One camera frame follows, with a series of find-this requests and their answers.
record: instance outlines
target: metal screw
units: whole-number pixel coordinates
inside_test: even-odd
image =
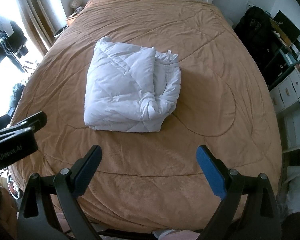
[[[38,176],[39,176],[38,173],[33,173],[33,174],[31,175],[31,178],[32,178],[32,179],[36,179]]]
[[[61,173],[62,175],[66,175],[66,174],[68,174],[68,172],[69,172],[69,169],[68,169],[68,168],[63,168],[63,169],[60,171],[60,173]]]
[[[260,178],[261,179],[268,179],[268,176],[264,173],[260,173]]]
[[[230,169],[229,173],[230,173],[232,176],[238,175],[238,171],[237,171],[236,169]]]

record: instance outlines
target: white desk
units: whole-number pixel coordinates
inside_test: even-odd
[[[277,115],[282,153],[300,149],[300,72],[295,70],[270,91]]]

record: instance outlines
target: beige curtain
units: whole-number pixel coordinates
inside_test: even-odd
[[[40,0],[17,0],[17,3],[26,32],[44,56],[55,42],[55,29]]]

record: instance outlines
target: brown comforter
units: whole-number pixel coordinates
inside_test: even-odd
[[[160,132],[94,131],[84,125],[87,71],[103,36],[179,54],[180,97]],[[211,4],[90,0],[33,74],[13,122],[38,111],[48,123],[35,135],[39,150],[11,167],[15,181],[24,190],[33,172],[56,174],[100,145],[102,162],[78,201],[88,216],[112,228],[203,228],[220,199],[196,162],[201,144],[241,174],[266,173],[277,191],[281,144],[268,89]],[[53,202],[59,207],[55,197]]]

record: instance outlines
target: wall outlet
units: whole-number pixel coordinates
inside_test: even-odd
[[[251,1],[247,1],[247,3],[246,3],[247,10],[253,6],[255,6],[255,5]]]

